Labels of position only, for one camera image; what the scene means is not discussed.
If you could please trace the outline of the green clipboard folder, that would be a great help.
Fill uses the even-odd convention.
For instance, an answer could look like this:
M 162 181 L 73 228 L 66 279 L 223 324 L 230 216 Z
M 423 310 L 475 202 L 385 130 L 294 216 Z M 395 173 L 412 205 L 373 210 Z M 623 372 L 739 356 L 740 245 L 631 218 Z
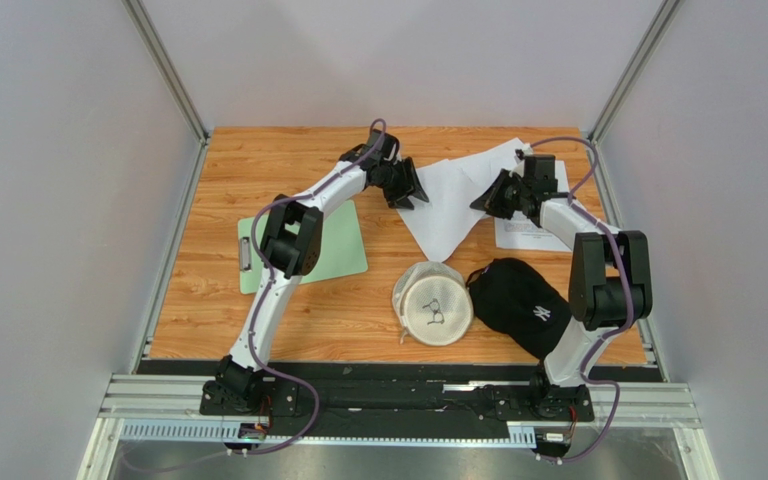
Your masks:
M 262 260 L 253 249 L 251 227 L 253 217 L 241 219 L 237 224 L 238 239 L 251 239 L 252 268 L 239 271 L 239 291 L 243 295 L 254 294 L 260 285 Z M 368 263 L 359 225 L 355 202 L 349 200 L 334 211 L 324 222 L 320 258 L 313 270 L 303 277 L 302 284 L 321 282 L 364 273 Z

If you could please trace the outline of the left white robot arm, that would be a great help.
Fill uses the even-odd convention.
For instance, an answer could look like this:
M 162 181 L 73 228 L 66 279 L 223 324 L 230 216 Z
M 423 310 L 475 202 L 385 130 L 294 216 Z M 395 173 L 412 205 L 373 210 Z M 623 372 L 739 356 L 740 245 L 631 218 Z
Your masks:
M 411 158 L 400 153 L 397 137 L 376 119 L 369 137 L 342 154 L 335 166 L 307 190 L 278 195 L 254 217 L 251 240 L 263 268 L 239 339 L 202 389 L 204 415 L 253 415 L 263 405 L 264 379 L 274 375 L 268 362 L 274 338 L 301 280 L 321 257 L 328 217 L 368 187 L 379 188 L 387 206 L 411 210 L 427 202 Z

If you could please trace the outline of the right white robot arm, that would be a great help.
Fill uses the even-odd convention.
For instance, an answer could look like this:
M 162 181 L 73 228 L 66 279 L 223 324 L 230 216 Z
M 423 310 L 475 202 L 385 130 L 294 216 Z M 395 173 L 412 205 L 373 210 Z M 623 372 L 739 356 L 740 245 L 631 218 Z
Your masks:
M 558 187 L 552 155 L 517 151 L 471 204 L 497 219 L 521 213 L 572 253 L 567 295 L 523 260 L 501 258 L 474 271 L 467 289 L 475 316 L 508 335 L 539 365 L 525 387 L 494 387 L 504 414 L 535 419 L 589 419 L 589 374 L 615 337 L 653 306 L 648 240 L 590 214 Z

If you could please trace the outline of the metal clipboard clip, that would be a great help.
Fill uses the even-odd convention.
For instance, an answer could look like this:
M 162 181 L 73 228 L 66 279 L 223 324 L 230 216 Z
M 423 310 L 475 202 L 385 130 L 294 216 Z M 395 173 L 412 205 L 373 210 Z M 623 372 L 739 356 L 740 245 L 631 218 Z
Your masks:
M 242 236 L 238 239 L 238 259 L 239 271 L 249 272 L 252 268 L 252 259 L 251 239 L 248 236 Z

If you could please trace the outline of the printed text paper sheet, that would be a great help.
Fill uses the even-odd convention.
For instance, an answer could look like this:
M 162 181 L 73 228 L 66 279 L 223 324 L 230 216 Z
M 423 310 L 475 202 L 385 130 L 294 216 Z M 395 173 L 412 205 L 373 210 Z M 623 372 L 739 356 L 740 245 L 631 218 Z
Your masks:
M 498 248 L 570 253 L 571 249 L 557 236 L 537 227 L 520 212 L 511 219 L 494 219 L 495 243 Z

